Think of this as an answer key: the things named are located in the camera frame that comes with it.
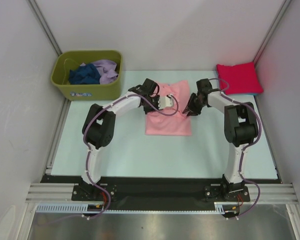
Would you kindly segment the pink t shirt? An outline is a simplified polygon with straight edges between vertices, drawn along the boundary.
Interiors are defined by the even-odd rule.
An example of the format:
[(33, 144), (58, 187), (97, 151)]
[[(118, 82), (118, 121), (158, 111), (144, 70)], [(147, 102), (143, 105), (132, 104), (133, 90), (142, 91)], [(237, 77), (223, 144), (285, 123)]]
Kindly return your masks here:
[(177, 103), (165, 108), (165, 114), (175, 113), (173, 116), (165, 116), (156, 111), (150, 112), (145, 118), (145, 134), (153, 136), (191, 136), (191, 119), (183, 114), (190, 98), (190, 87), (187, 80), (176, 83), (159, 83), (160, 96), (172, 94)]

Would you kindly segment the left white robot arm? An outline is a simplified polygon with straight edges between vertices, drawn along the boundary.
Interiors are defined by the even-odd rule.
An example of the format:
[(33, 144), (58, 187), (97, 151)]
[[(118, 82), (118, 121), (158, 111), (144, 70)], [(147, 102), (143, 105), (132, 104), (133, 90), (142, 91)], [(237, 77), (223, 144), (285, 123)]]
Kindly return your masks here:
[(113, 139), (116, 118), (128, 111), (143, 108), (145, 114), (159, 109), (159, 85), (147, 78), (143, 84), (131, 87), (118, 99), (106, 105), (93, 104), (82, 127), (83, 142), (87, 146), (87, 159), (82, 180), (87, 184), (83, 194), (90, 200), (100, 196), (101, 188), (95, 184), (101, 179), (101, 149)]

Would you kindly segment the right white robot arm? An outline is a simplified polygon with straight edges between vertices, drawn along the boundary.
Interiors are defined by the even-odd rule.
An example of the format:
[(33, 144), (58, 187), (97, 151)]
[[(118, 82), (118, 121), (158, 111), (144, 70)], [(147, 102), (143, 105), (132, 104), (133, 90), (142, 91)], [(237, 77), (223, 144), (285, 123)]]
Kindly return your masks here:
[(223, 176), (228, 183), (220, 188), (220, 194), (225, 200), (232, 201), (239, 194), (235, 184), (244, 180), (247, 148), (260, 138), (260, 119), (251, 102), (239, 102), (226, 96), (220, 89), (213, 88), (208, 78), (198, 80), (196, 87), (197, 92), (190, 95), (182, 113), (187, 117), (198, 116), (203, 107), (210, 107), (223, 114), (223, 132), (229, 143), (228, 162)]

